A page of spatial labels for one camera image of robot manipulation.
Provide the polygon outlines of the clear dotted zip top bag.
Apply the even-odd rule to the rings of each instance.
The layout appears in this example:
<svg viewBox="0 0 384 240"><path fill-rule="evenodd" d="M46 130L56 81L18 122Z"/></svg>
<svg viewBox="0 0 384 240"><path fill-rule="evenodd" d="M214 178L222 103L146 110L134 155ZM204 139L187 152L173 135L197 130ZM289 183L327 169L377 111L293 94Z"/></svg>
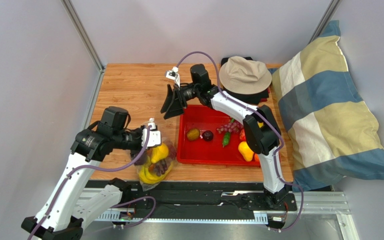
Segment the clear dotted zip top bag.
<svg viewBox="0 0 384 240"><path fill-rule="evenodd" d="M144 192L154 189L177 164L177 149L166 137L160 146L150 148L134 163Z"/></svg>

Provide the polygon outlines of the yellow banana bunch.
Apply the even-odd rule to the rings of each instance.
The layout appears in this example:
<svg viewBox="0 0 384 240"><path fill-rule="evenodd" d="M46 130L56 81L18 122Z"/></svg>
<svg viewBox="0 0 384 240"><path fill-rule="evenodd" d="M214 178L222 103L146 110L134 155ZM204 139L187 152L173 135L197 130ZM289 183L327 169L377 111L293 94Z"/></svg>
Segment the yellow banana bunch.
<svg viewBox="0 0 384 240"><path fill-rule="evenodd" d="M151 163L150 157L148 156L147 163L139 166L137 169L139 180L142 184L158 184L166 178L174 165L171 160L166 161L165 159L157 163Z"/></svg>

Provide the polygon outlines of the dark purple grape bunch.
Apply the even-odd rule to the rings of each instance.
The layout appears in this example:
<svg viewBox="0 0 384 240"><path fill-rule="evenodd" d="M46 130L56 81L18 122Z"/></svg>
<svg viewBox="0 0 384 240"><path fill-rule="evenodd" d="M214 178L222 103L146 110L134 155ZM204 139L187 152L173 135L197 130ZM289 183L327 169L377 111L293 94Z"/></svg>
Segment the dark purple grape bunch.
<svg viewBox="0 0 384 240"><path fill-rule="evenodd" d="M177 149L172 144L162 143L151 150L148 171L157 177L167 174L170 171L169 168L173 166L176 156Z"/></svg>

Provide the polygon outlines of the yellow lemon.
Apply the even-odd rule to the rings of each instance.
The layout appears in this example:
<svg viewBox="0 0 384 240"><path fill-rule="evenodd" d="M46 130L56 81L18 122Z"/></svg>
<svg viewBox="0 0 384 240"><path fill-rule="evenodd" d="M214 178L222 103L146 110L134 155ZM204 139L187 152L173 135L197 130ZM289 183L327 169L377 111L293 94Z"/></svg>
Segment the yellow lemon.
<svg viewBox="0 0 384 240"><path fill-rule="evenodd" d="M156 164L160 160L167 158L169 153L169 147L165 143L162 143L160 146L157 146L152 150L150 161L152 164Z"/></svg>

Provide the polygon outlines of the yellow pear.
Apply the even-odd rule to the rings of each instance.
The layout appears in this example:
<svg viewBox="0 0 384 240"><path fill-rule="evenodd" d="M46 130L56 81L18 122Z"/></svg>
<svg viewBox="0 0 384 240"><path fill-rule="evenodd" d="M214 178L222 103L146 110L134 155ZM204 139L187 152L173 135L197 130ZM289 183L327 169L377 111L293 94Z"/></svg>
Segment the yellow pear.
<svg viewBox="0 0 384 240"><path fill-rule="evenodd" d="M251 162L254 159L255 153L251 150L246 141L240 142L237 149L246 162Z"/></svg>

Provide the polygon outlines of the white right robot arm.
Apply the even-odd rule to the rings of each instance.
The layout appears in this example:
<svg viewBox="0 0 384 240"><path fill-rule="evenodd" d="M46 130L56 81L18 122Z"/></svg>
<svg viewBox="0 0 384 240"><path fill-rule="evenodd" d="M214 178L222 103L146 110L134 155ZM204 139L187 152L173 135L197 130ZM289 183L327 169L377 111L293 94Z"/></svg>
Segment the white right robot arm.
<svg viewBox="0 0 384 240"><path fill-rule="evenodd" d="M166 71L165 77L174 81L174 86L167 87L167 95L160 110L165 120L183 115L187 102L199 99L210 109L224 113L238 121L244 129L245 139L250 149L258 155L263 172L263 191L268 205L280 205L289 194L281 175L278 148L281 144L281 132L274 115L266 105L257 107L246 104L217 85L212 84L208 71L203 64L190 68L191 83L181 83L178 67Z"/></svg>

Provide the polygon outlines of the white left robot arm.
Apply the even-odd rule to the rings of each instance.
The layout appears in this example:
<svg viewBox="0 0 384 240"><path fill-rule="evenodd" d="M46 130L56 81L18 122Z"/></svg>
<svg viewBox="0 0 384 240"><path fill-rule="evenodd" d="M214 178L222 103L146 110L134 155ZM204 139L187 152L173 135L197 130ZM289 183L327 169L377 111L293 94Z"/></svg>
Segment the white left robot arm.
<svg viewBox="0 0 384 240"><path fill-rule="evenodd" d="M85 203L77 202L95 171L122 171L136 163L146 150L161 145L161 132L153 118L136 129L128 128L130 121L126 109L110 106L100 120L75 136L67 164L49 199L36 215L26 217L21 224L29 233L28 239L79 240L102 213L123 204L131 186L119 178L110 180ZM102 168L105 157L116 149L132 151L136 157L121 167Z"/></svg>

